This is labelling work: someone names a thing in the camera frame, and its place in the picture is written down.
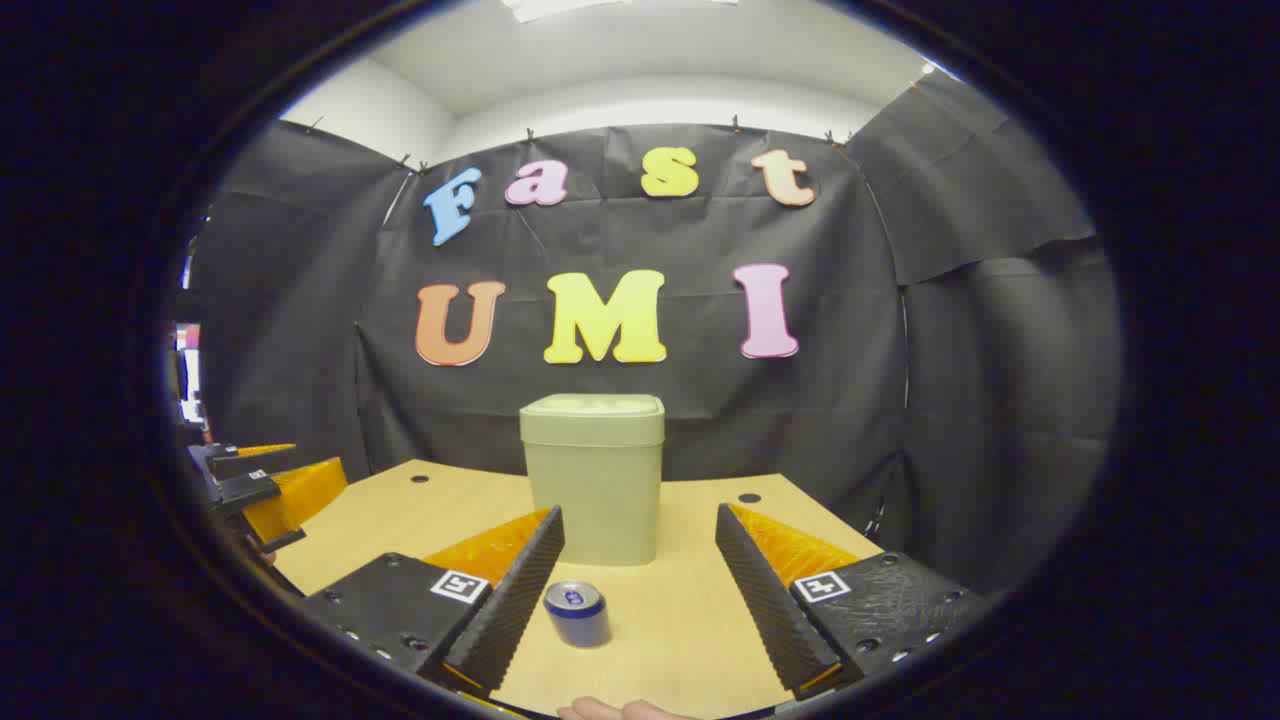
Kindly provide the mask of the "wooden desktop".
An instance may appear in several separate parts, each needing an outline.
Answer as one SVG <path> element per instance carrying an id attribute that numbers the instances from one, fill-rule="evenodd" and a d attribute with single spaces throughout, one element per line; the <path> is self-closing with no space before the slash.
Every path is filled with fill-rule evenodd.
<path id="1" fill-rule="evenodd" d="M 716 544 L 718 507 L 744 495 L 759 496 L 758 512 L 860 559 L 879 552 L 781 474 L 666 482 L 653 562 L 558 562 L 550 574 L 604 594 L 609 643 L 570 647 L 536 607 L 493 698 L 545 715 L 582 696 L 645 700 L 707 720 L 788 701 Z M 525 477 L 413 460 L 351 484 L 306 521 L 303 539 L 279 551 L 276 566 L 311 594 L 379 553 L 421 559 L 531 510 Z"/>

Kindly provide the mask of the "computer monitor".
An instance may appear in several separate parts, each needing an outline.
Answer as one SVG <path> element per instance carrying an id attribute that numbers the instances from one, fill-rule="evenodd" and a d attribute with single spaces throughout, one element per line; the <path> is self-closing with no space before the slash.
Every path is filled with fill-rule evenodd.
<path id="1" fill-rule="evenodd" d="M 202 364 L 200 352 L 201 325 L 179 322 L 173 333 L 173 364 L 175 372 L 175 395 L 179 410 L 188 423 L 209 425 L 209 415 L 204 404 Z"/>

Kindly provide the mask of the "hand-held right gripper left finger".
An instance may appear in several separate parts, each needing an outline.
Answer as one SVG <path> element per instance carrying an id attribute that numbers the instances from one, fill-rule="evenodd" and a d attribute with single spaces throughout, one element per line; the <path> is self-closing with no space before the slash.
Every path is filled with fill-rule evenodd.
<path id="1" fill-rule="evenodd" d="M 564 547 L 559 507 L 428 559 L 385 552 L 303 601 L 378 662 L 471 696 L 498 689 Z"/>

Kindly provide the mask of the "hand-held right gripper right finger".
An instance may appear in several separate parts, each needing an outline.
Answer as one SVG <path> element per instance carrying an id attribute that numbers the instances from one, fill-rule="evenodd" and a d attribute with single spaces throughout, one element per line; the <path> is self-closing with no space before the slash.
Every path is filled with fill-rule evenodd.
<path id="1" fill-rule="evenodd" d="M 989 605 L 905 553 L 856 556 L 739 503 L 718 507 L 716 546 L 799 700 L 896 669 Z"/>

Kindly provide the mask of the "green desktop garbage bin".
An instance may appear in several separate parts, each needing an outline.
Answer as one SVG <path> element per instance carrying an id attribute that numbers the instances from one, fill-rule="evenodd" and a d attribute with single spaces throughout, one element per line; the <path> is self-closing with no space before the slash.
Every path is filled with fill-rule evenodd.
<path id="1" fill-rule="evenodd" d="M 558 507 L 572 565 L 636 568 L 658 552 L 666 407 L 652 395 L 550 395 L 521 407 L 536 509 Z"/>

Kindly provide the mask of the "blue pop can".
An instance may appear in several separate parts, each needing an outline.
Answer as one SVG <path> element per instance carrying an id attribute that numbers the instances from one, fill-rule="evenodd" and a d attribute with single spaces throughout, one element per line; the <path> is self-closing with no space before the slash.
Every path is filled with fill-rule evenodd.
<path id="1" fill-rule="evenodd" d="M 586 582 L 554 582 L 543 606 L 558 637 L 570 647 L 591 650 L 611 641 L 611 620 L 604 594 Z"/>

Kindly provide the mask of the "black backdrop cloth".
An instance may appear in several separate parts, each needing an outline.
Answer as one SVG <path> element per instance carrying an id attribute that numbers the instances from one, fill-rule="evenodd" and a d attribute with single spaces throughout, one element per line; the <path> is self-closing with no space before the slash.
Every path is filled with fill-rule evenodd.
<path id="1" fill-rule="evenodd" d="M 195 241 L 219 439 L 356 478 L 525 470 L 518 410 L 654 395 L 664 474 L 780 473 L 980 593 L 1105 459 L 1114 272 L 1037 138 L 932 74 L 841 147 L 726 126 L 541 136 L 412 176 L 280 122 Z"/>

